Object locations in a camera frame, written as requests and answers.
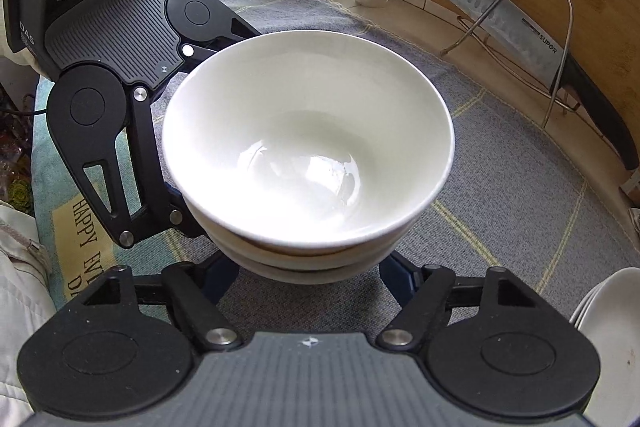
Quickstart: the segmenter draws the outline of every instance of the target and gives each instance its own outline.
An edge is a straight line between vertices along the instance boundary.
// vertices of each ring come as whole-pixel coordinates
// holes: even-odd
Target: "metal knife rack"
[[[506,71],[511,73],[517,80],[525,84],[527,87],[530,87],[530,89],[535,90],[536,92],[542,94],[543,96],[546,96],[549,99],[549,105],[546,108],[545,118],[542,121],[542,129],[546,127],[546,123],[548,122],[549,117],[551,116],[551,110],[553,109],[554,104],[558,104],[560,107],[562,107],[563,114],[565,114],[567,111],[578,114],[577,110],[580,107],[580,103],[577,102],[574,106],[568,105],[566,92],[564,94],[564,97],[562,97],[562,100],[558,99],[558,89],[560,87],[560,78],[562,77],[562,71],[564,70],[564,63],[566,62],[567,55],[569,54],[569,41],[571,40],[571,33],[574,29],[574,6],[571,0],[566,0],[569,6],[569,24],[567,26],[566,37],[564,39],[564,51],[562,52],[560,67],[558,68],[558,72],[556,73],[556,77],[554,78],[554,83],[552,84],[551,93],[548,93],[546,90],[542,89],[541,87],[538,87],[532,82],[529,82],[528,80],[526,80],[523,76],[516,73],[516,71],[514,71],[513,68],[507,65],[500,57],[498,57],[498,55],[486,44],[486,39],[488,38],[488,35],[483,40],[475,33],[475,29],[478,28],[478,26],[481,25],[482,22],[484,22],[484,20],[491,14],[492,10],[496,6],[498,6],[498,4],[500,4],[501,2],[502,0],[493,1],[489,5],[489,7],[484,12],[482,12],[482,15],[479,16],[478,20],[476,20],[475,22],[471,21],[468,18],[458,16],[458,22],[466,30],[466,32],[452,45],[443,49],[440,52],[440,57],[444,57],[450,51],[457,48],[460,44],[462,44],[462,42],[465,41],[465,39],[469,35],[471,35],[482,46],[482,48],[489,54],[489,56],[493,58],[498,64],[501,65],[501,67],[503,67]],[[603,137],[599,131],[596,130],[596,132],[600,137]]]

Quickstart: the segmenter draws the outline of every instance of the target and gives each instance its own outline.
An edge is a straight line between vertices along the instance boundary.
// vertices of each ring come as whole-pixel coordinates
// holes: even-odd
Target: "stacked bowls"
[[[450,171],[442,97],[365,39],[267,34],[193,70],[164,118],[164,158],[195,219],[240,266],[335,282],[375,266]]]
[[[600,357],[586,418],[596,427],[640,425],[640,269],[623,268],[595,285],[569,322]]]

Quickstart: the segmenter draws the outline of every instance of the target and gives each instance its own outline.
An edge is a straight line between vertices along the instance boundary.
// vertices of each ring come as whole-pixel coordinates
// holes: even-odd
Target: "yellow stripe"
[[[482,97],[484,96],[485,93],[486,93],[486,89],[484,89],[484,87],[482,87],[480,89],[480,91],[478,91],[478,93],[471,100],[468,100],[467,102],[463,103],[459,108],[455,109],[451,113],[451,118],[457,118],[461,114],[463,114],[465,111],[467,111],[467,110],[471,109],[472,107],[474,107],[474,105],[476,105],[476,103],[478,103],[478,102],[480,102],[480,100],[482,100]]]
[[[478,239],[478,236],[471,232],[469,227],[454,216],[446,206],[440,203],[440,200],[433,201],[433,203],[431,203],[431,207],[451,225],[460,237],[465,239],[466,242],[471,245],[471,248],[480,254],[480,257],[482,257],[489,266],[500,266],[500,261],[498,261],[495,255],[482,244],[482,241]]]
[[[368,32],[370,29],[373,28],[373,24],[369,23],[366,26],[364,26],[364,29],[360,32],[354,33],[352,34],[354,37],[357,37],[358,35],[364,35],[366,32]]]
[[[268,6],[269,4],[275,4],[275,3],[280,2],[280,1],[286,1],[286,0],[273,0],[273,1],[266,2],[264,4],[256,4],[255,6],[242,6],[242,7],[238,8],[238,9],[236,9],[234,11],[236,13],[240,13],[240,12],[243,12],[245,10],[248,10],[249,8],[262,8],[263,6]]]
[[[582,200],[584,199],[584,194],[586,191],[587,181],[585,180],[582,183],[582,188],[580,188],[578,199],[575,201],[574,211],[571,213],[571,216],[569,216],[569,222],[566,224],[566,228],[564,229],[564,233],[562,234],[560,245],[558,245],[556,253],[546,267],[545,272],[542,274],[542,279],[540,279],[540,282],[538,282],[538,285],[536,286],[536,292],[538,293],[542,293],[545,290],[546,285],[549,284],[551,277],[553,277],[553,274],[556,271],[556,266],[558,266],[558,262],[560,261],[560,258],[564,253],[564,248],[566,248],[566,244],[569,242],[571,232],[574,229],[575,221],[578,218],[578,212],[580,211],[580,206],[582,204]]]
[[[174,254],[174,259],[176,261],[189,261],[186,252],[180,246],[180,242],[178,242],[176,234],[177,232],[174,229],[169,229],[163,234],[164,240],[166,241],[169,249]]]

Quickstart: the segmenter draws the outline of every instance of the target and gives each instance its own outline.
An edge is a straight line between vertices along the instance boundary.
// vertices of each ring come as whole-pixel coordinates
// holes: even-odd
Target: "knife blade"
[[[450,1],[475,21],[494,0]],[[480,27],[551,92],[564,49],[535,20],[511,0],[502,0]],[[593,123],[618,151],[625,168],[638,168],[636,144],[624,120],[571,53],[562,71],[560,87],[572,88]]]

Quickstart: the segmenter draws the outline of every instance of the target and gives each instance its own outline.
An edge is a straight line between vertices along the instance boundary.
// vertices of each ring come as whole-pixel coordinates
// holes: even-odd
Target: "black cable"
[[[13,109],[4,109],[0,107],[0,112],[14,114],[15,116],[37,116],[39,114],[45,114],[47,110],[41,109],[39,111],[14,111]]]

